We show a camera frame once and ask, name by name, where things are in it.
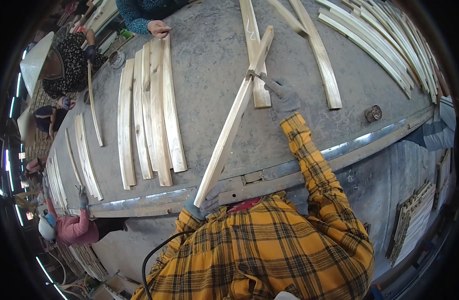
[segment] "electric cord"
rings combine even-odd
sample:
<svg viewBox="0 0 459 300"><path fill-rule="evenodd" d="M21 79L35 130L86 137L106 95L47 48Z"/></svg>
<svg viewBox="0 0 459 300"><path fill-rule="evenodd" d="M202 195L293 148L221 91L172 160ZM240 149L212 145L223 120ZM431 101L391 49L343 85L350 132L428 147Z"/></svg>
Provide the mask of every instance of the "electric cord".
<svg viewBox="0 0 459 300"><path fill-rule="evenodd" d="M149 252L148 255L146 255L146 257L144 258L144 261L142 262L142 284L144 286L144 291L146 292L146 296L148 297L149 300L153 300L153 298L151 297L151 294L149 293L149 287L148 287L148 283L146 282L146 264L148 263L148 260L149 258L154 255L156 253L156 251L158 251L159 249L161 249L164 245L166 245L167 243L169 243L172 239L180 236L180 235L183 235L183 234L187 234L187 233L193 233L194 230L190 230L190 231L183 231L183 232L179 232L171 237L169 237L166 241L162 242L161 244L159 244L159 246L157 246L156 248L153 249L153 251Z"/></svg>

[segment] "dark blue shirt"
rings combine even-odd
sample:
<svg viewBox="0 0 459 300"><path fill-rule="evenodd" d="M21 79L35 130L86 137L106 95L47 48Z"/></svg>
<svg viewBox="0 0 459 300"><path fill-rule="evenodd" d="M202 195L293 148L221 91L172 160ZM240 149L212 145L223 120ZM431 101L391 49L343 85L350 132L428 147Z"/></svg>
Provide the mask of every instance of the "dark blue shirt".
<svg viewBox="0 0 459 300"><path fill-rule="evenodd" d="M188 0L116 0L127 29L139 34L149 33L149 21L163 20L187 3Z"/></svg>

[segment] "yellow plaid shirt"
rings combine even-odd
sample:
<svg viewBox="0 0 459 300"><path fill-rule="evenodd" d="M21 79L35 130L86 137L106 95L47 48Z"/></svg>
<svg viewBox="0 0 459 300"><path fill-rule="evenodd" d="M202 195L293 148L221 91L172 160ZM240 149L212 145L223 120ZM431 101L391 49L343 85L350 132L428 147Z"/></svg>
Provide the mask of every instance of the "yellow plaid shirt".
<svg viewBox="0 0 459 300"><path fill-rule="evenodd" d="M310 192L300 215L280 191L253 208L200 221L183 209L147 282L153 299L361 299L374 267L373 246L297 112L281 121ZM140 286L133 300L147 299Z"/></svg>

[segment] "hand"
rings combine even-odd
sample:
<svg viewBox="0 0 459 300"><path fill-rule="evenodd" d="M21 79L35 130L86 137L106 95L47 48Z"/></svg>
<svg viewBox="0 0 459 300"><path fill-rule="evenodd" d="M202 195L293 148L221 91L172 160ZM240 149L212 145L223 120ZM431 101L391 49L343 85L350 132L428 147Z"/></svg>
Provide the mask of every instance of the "hand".
<svg viewBox="0 0 459 300"><path fill-rule="evenodd" d="M78 197L80 199L80 208L88 210L88 196L86 195L86 187L80 185L78 188Z"/></svg>
<svg viewBox="0 0 459 300"><path fill-rule="evenodd" d="M206 195L206 201L201 204L200 208L194 205L194 199L198 193L198 188L196 188L193 194L184 202L184 208L197 219L204 221L207 215L219 209L219 193L221 193L222 188L223 184L220 182L217 183L214 188L209 191L208 195Z"/></svg>
<svg viewBox="0 0 459 300"><path fill-rule="evenodd" d="M96 62L96 46L90 45L84 51L84 59L89 60L92 64Z"/></svg>
<svg viewBox="0 0 459 300"><path fill-rule="evenodd" d="M285 77L269 78L266 74L261 73L261 80L265 83L264 89L269 91L271 104L279 121L289 117L301 107L301 101L296 89L289 84Z"/></svg>
<svg viewBox="0 0 459 300"><path fill-rule="evenodd" d="M164 39L168 35L168 31L171 30L171 27L166 26L161 20L149 21L146 27L152 35L161 39Z"/></svg>

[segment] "conical hat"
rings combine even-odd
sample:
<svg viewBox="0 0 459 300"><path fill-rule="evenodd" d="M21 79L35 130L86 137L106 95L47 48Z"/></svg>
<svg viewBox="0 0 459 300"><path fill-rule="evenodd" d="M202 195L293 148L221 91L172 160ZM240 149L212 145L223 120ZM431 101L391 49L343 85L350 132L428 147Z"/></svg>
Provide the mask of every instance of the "conical hat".
<svg viewBox="0 0 459 300"><path fill-rule="evenodd" d="M34 88L51 48L53 37L54 32L51 31L26 54L20 63L22 79L31 98L33 98Z"/></svg>
<svg viewBox="0 0 459 300"><path fill-rule="evenodd" d="M36 140L36 119L34 114L29 112L29 107L19 116L18 128L20 130L21 141L24 141L24 146L31 147Z"/></svg>

